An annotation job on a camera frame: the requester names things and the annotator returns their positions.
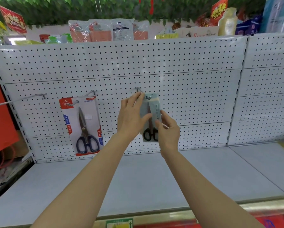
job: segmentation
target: black scissors handle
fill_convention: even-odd
[[[153,137],[154,141],[157,142],[158,141],[158,130],[156,128],[153,128],[153,133],[151,133],[150,128],[147,128],[146,130],[144,130],[143,132],[143,137],[146,141],[151,141],[151,138]]]
[[[91,151],[92,153],[97,152],[97,151],[100,150],[100,144],[99,144],[99,142],[98,142],[98,140],[97,140],[96,137],[94,137],[93,135],[88,135],[87,139],[88,139],[88,142],[86,142],[84,136],[80,136],[80,137],[78,138],[77,144],[76,144],[78,153],[87,153],[87,152],[88,152],[88,149],[87,149],[88,146],[89,146],[90,151]],[[93,149],[93,148],[92,148],[91,139],[96,142],[96,144],[97,144],[97,149]],[[82,142],[83,142],[84,147],[85,147],[85,150],[80,150],[80,148],[79,148],[79,141],[82,141]]]

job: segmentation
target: perforated panel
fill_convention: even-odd
[[[229,122],[180,126],[179,150],[225,146],[229,126]],[[116,132],[103,133],[104,142],[107,142],[114,133]],[[30,138],[29,144],[33,150],[37,150],[34,155],[39,162],[92,158],[94,156],[76,157],[76,152],[69,141],[68,135]],[[143,142],[142,135],[138,135],[130,143],[125,154],[156,153],[159,151],[160,148],[157,142]]]
[[[284,66],[284,34],[249,37],[243,68]]]
[[[102,131],[117,130],[117,117],[122,98],[142,91],[160,94],[161,107],[177,120],[178,125],[227,122],[231,120],[240,70],[143,75],[116,78],[94,78],[68,81],[7,84],[13,99],[38,92],[35,97],[15,102],[25,133],[29,138],[66,135],[58,100],[84,95],[97,89]]]
[[[284,66],[243,69],[238,96],[284,93]]]
[[[239,97],[234,121],[284,117],[284,94]]]
[[[232,122],[228,145],[284,139],[284,117]]]
[[[0,46],[0,77],[19,83],[240,69],[245,42],[236,36]]]

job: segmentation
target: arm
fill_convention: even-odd
[[[162,125],[156,121],[159,145],[186,201],[203,228],[264,228],[252,215],[211,184],[178,152],[180,129],[163,110]]]
[[[138,92],[121,101],[117,133],[49,204],[32,228],[93,226],[124,151],[151,117],[147,114],[140,118],[143,98],[144,94]]]

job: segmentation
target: person's left hand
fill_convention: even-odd
[[[152,114],[149,113],[144,115],[143,118],[140,118],[140,107],[144,96],[144,93],[137,92],[130,98],[121,101],[117,133],[122,134],[122,136],[130,140],[130,142],[139,134],[144,124],[152,116]]]

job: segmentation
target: artificial ivy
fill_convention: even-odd
[[[159,21],[196,20],[218,0],[0,0],[0,5],[22,14],[27,25],[63,25],[68,20],[126,18]],[[229,7],[246,7],[246,13],[261,13],[266,0],[229,0]]]

